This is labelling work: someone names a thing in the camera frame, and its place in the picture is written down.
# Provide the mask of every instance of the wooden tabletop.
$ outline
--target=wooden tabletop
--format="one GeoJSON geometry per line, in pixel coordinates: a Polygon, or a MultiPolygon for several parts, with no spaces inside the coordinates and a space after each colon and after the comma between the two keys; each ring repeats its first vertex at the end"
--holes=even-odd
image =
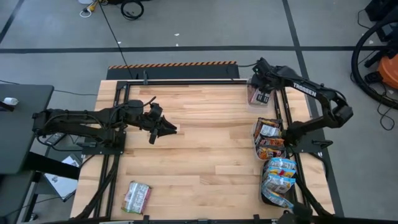
{"type": "MultiPolygon", "coordinates": [[[[112,107],[116,82],[101,82],[96,111],[112,107]]],[[[286,90],[293,120],[309,120],[304,94],[291,88],[286,90]]],[[[148,132],[127,128],[112,220],[143,218],[121,210],[131,181],[153,188],[145,210],[151,220],[250,219],[254,214],[260,214],[260,218],[279,218],[282,215],[283,208],[266,205],[259,199],[263,162],[254,157],[250,134],[259,116],[275,118],[272,103],[261,114],[249,112],[245,85],[132,86],[129,99],[147,102],[153,96],[163,107],[166,119],[178,127],[178,133],[158,138],[151,145],[148,132]]],[[[308,154],[300,157],[307,187],[326,210],[334,213],[323,164],[308,154]]],[[[102,161],[103,156],[95,156],[82,168],[71,217],[78,215],[96,192],[102,161]]],[[[102,215],[107,195],[105,192],[102,215]]]]}

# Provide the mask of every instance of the chip bag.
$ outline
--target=chip bag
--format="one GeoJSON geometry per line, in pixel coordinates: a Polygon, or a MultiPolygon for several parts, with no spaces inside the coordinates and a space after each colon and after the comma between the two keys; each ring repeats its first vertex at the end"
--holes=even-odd
{"type": "Polygon", "coordinates": [[[266,187],[273,192],[284,194],[291,188],[291,186],[294,185],[294,183],[296,183],[294,178],[268,174],[267,179],[262,183],[262,188],[266,187]]]}
{"type": "Polygon", "coordinates": [[[254,139],[257,139],[258,135],[260,134],[261,130],[264,127],[263,133],[268,133],[267,130],[269,129],[270,133],[273,133],[275,129],[273,128],[278,128],[280,127],[280,124],[282,124],[281,119],[265,119],[265,118],[258,118],[256,128],[254,130],[254,139]]]}
{"type": "Polygon", "coordinates": [[[258,145],[259,146],[284,146],[284,141],[282,138],[278,136],[263,136],[260,138],[258,145]]]}
{"type": "Polygon", "coordinates": [[[146,184],[130,182],[129,191],[124,197],[122,210],[129,213],[143,214],[149,199],[150,187],[146,184]]]}
{"type": "Polygon", "coordinates": [[[277,146],[260,146],[256,150],[259,159],[267,160],[273,157],[284,157],[284,148],[277,146]]]}
{"type": "Polygon", "coordinates": [[[281,167],[268,167],[262,176],[262,180],[264,181],[267,179],[268,174],[274,174],[274,175],[279,175],[282,177],[288,177],[292,178],[293,175],[296,173],[296,170],[293,169],[286,169],[286,168],[281,168],[281,167]]]}
{"type": "Polygon", "coordinates": [[[286,169],[294,169],[296,166],[295,161],[291,161],[290,159],[283,159],[283,158],[272,158],[270,161],[267,163],[264,169],[267,169],[268,167],[281,167],[281,168],[286,168],[286,169]]]}
{"type": "Polygon", "coordinates": [[[265,198],[267,198],[274,204],[277,204],[284,208],[290,208],[290,209],[293,208],[293,204],[290,201],[288,201],[286,198],[279,195],[278,193],[272,192],[266,187],[261,189],[261,193],[263,194],[263,196],[265,196],[265,198]]]}

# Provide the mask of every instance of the white paper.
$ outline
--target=white paper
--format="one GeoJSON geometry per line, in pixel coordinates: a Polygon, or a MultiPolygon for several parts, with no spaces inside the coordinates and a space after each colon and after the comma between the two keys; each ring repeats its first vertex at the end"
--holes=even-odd
{"type": "MultiPolygon", "coordinates": [[[[73,165],[79,167],[79,163],[68,156],[62,161],[65,164],[73,165]]],[[[49,180],[50,184],[58,192],[58,194],[65,199],[69,194],[77,189],[77,180],[69,179],[66,177],[59,177],[53,174],[44,174],[44,176],[49,180]]]]}

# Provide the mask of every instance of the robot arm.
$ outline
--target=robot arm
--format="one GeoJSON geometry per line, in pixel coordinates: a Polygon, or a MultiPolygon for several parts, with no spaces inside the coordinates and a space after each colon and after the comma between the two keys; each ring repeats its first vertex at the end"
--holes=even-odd
{"type": "Polygon", "coordinates": [[[159,104],[150,103],[150,111],[143,113],[144,106],[140,100],[130,100],[126,104],[101,111],[49,109],[33,114],[33,132],[36,136],[66,133],[89,137],[104,147],[117,145],[118,134],[128,125],[149,131],[151,144],[156,137],[177,133],[177,128],[161,116],[163,109],[159,104]],[[98,124],[100,128],[85,126],[86,124],[98,124]]]}
{"type": "Polygon", "coordinates": [[[296,74],[287,66],[273,67],[261,58],[253,68],[254,75],[251,85],[259,88],[261,92],[270,94],[272,90],[281,90],[284,87],[295,88],[308,96],[317,99],[322,106],[322,116],[307,122],[294,121],[282,133],[282,138],[288,145],[296,145],[297,141],[307,132],[320,128],[340,128],[352,116],[353,110],[348,106],[345,97],[338,91],[318,85],[296,74]]]}

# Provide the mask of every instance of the gray floor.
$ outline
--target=gray floor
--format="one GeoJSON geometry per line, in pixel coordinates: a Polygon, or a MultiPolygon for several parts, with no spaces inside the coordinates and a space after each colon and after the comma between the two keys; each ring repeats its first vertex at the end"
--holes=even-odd
{"type": "MultiPolygon", "coordinates": [[[[355,45],[366,32],[356,23],[357,12],[369,1],[289,0],[300,45],[355,45]]],[[[0,1],[0,29],[16,2],[0,1]]],[[[104,7],[123,47],[293,46],[280,0],[153,0],[144,5],[142,19],[134,22],[123,19],[116,6],[104,7]]],[[[78,15],[82,7],[76,0],[25,0],[0,49],[116,47],[100,9],[83,19],[78,15]]],[[[372,24],[365,13],[361,22],[372,24]]],[[[379,43],[377,37],[370,40],[373,43],[368,45],[379,43]]],[[[303,56],[309,77],[343,92],[354,109],[354,117],[341,129],[325,129],[326,138],[335,142],[330,156],[345,216],[398,220],[397,128],[383,130],[377,102],[350,81],[351,52],[304,52],[303,56]]],[[[129,52],[125,57],[129,64],[210,60],[248,64],[264,57],[271,64],[300,71],[294,51],[129,52]]],[[[96,93],[107,67],[122,64],[119,53],[0,54],[0,79],[96,93]]],[[[251,75],[250,68],[240,72],[242,77],[251,75]]],[[[54,93],[50,102],[50,107],[70,110],[92,110],[94,105],[93,96],[63,93],[54,93]]],[[[391,111],[389,116],[398,119],[398,112],[391,111]]],[[[33,150],[44,152],[37,144],[33,150]]],[[[71,205],[72,200],[38,204],[36,223],[68,218],[71,205]]]]}

